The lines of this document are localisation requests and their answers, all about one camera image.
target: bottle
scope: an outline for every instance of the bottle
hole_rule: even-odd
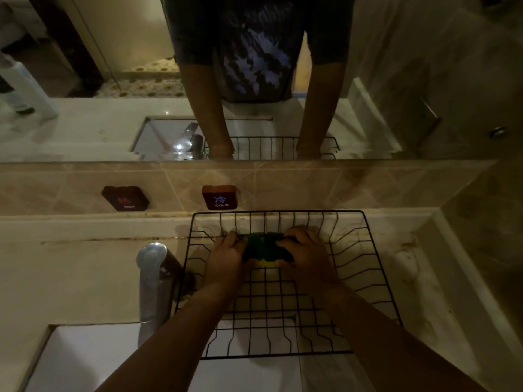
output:
[[[0,76],[0,99],[5,101],[18,114],[31,114],[35,109],[25,103],[19,94],[13,89],[6,80]]]
[[[24,65],[0,52],[0,76],[14,88],[25,103],[35,108],[43,118],[55,118],[58,109]]]

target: green sponge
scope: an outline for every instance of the green sponge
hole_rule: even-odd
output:
[[[249,259],[258,259],[260,261],[275,262],[276,260],[285,260],[294,262],[294,257],[284,248],[280,248],[276,243],[284,240],[284,234],[277,232],[268,232],[266,234],[249,234],[247,247],[243,252],[242,260],[245,262]]]

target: black wire basket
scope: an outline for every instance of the black wire basket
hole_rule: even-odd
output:
[[[297,158],[296,136],[232,136],[234,159],[239,160],[292,160]],[[335,137],[326,137],[322,145],[322,159],[336,159],[339,151]],[[209,157],[209,145],[203,144],[205,158]]]
[[[284,232],[303,226],[325,242],[338,277],[369,303],[402,324],[376,245],[359,210],[195,213],[184,271],[201,287],[217,237]],[[252,270],[207,343],[202,360],[352,353],[340,330],[314,300],[270,263]],[[186,300],[178,296],[175,311]]]

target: person's left hand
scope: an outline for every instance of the person's left hand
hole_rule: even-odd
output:
[[[247,273],[256,264],[256,259],[242,263],[242,254],[247,247],[247,238],[239,241],[235,232],[225,238],[219,237],[207,259],[203,288],[213,290],[213,294],[223,295],[231,301],[245,282]]]

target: graphic t-shirt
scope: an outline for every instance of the graphic t-shirt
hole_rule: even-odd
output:
[[[345,62],[354,0],[164,0],[179,65],[214,65],[230,102],[291,95],[307,32],[312,62]]]

